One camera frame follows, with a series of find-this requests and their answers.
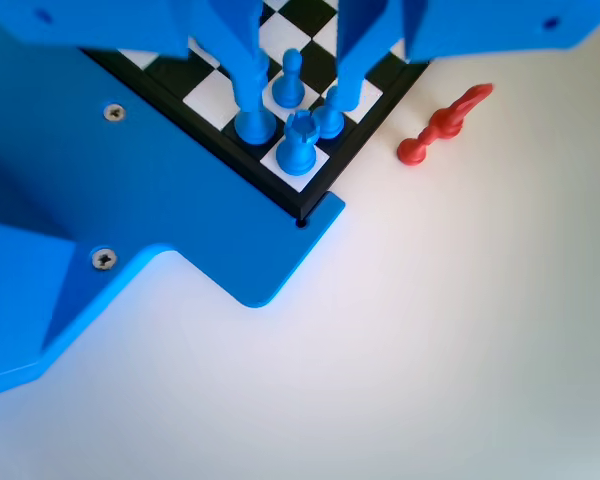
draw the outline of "chess board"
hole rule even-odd
[[[367,74],[360,104],[345,112],[345,128],[333,140],[316,145],[315,167],[291,176],[278,166],[275,151],[284,123],[294,110],[313,111],[324,103],[337,83],[337,0],[264,0],[260,46],[270,59],[265,106],[277,120],[273,138],[253,146],[237,135],[238,113],[229,73],[196,42],[189,42],[187,60],[154,53],[88,52],[102,66],[161,111],[198,143],[300,221],[311,212],[369,137],[416,82],[426,64],[410,64],[398,43]],[[271,87],[282,75],[282,57],[296,48],[303,56],[300,79],[305,85],[302,104],[287,110],[273,99]]]

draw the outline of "blue pawn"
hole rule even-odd
[[[267,85],[269,57],[260,50],[258,56],[259,79],[262,89]],[[238,136],[249,145],[264,145],[276,132],[276,117],[265,108],[260,95],[260,108],[254,112],[240,112],[236,115],[234,127]]]
[[[320,127],[309,111],[300,110],[289,115],[284,133],[286,137],[276,149],[278,165],[289,175],[304,175],[316,164]]]
[[[302,54],[295,48],[289,49],[282,58],[284,74],[273,82],[273,99],[282,108],[296,108],[304,98],[304,85],[300,81]]]
[[[324,105],[313,112],[316,123],[320,125],[320,138],[325,140],[336,138],[344,129],[344,115],[335,108],[337,88],[331,87],[327,92]]]

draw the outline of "screw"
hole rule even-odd
[[[96,270],[111,270],[117,261],[116,252],[110,248],[101,248],[91,255],[91,263]]]
[[[112,103],[104,109],[104,118],[109,122],[121,122],[127,116],[127,111],[122,105]]]

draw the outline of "white table surface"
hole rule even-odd
[[[418,168],[394,151],[495,93]],[[0,395],[0,480],[600,480],[600,31],[435,63],[267,307],[167,253]]]

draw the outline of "screw hole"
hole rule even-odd
[[[91,264],[96,270],[111,270],[117,262],[118,256],[110,248],[101,248],[91,254]]]
[[[558,25],[560,25],[560,19],[558,17],[551,17],[546,22],[544,22],[542,27],[547,31],[551,31],[555,30],[558,27]]]
[[[35,15],[36,17],[38,17],[38,20],[46,23],[47,25],[51,25],[53,23],[53,18],[51,17],[51,14],[42,8],[37,9],[35,11]]]
[[[113,103],[108,105],[104,109],[104,118],[106,118],[110,122],[121,122],[127,116],[127,111],[122,107],[122,105],[118,105],[117,103]]]

